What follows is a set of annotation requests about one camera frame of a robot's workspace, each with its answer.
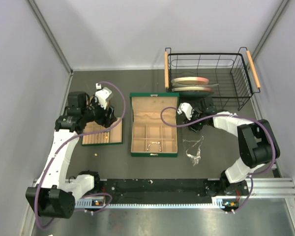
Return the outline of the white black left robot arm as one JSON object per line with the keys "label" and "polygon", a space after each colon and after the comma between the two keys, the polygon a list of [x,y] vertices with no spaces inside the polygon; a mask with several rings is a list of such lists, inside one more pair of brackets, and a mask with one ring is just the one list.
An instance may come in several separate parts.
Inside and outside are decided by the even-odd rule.
{"label": "white black left robot arm", "polygon": [[66,174],[86,125],[95,122],[108,129],[117,121],[114,108],[109,105],[112,96],[108,88],[98,90],[93,97],[83,91],[68,94],[64,113],[55,122],[45,169],[36,185],[26,190],[26,199],[36,216],[70,218],[75,204],[99,182],[97,172],[82,171],[71,182],[66,181]]}

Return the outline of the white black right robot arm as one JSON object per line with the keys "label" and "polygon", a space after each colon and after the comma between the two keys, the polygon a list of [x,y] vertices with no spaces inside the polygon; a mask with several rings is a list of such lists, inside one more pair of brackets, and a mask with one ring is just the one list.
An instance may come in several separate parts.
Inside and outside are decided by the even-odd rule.
{"label": "white black right robot arm", "polygon": [[222,191],[225,194],[233,193],[248,174],[280,157],[280,148],[269,122],[265,119],[252,122],[236,118],[234,113],[217,109],[209,97],[201,100],[199,110],[184,102],[179,105],[177,113],[185,115],[184,124],[218,114],[218,117],[215,116],[192,124],[188,126],[188,129],[198,132],[203,126],[209,125],[238,138],[240,157],[231,167],[221,173],[217,184],[207,183],[206,189],[208,193],[214,196]]}

